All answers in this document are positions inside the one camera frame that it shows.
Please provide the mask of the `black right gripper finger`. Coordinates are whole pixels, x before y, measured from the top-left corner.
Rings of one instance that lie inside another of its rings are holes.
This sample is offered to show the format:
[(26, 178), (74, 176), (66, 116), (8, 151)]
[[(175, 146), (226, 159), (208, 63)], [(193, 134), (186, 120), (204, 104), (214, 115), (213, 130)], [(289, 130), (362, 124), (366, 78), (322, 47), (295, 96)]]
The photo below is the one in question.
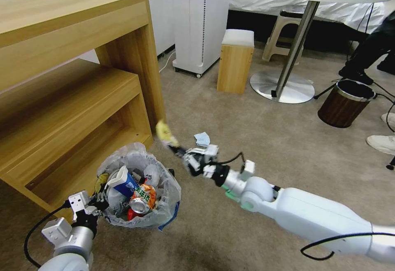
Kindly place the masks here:
[(170, 148), (170, 150), (173, 152), (173, 154), (175, 154), (178, 158), (181, 159), (186, 171), (188, 171), (189, 173), (195, 172), (195, 169), (191, 166), (189, 160), (185, 156), (187, 152), (184, 148)]
[(175, 145), (173, 143), (168, 144), (168, 148), (175, 154), (177, 157), (184, 157), (187, 154), (204, 154), (206, 149), (203, 148), (190, 148), (186, 149), (180, 145)]

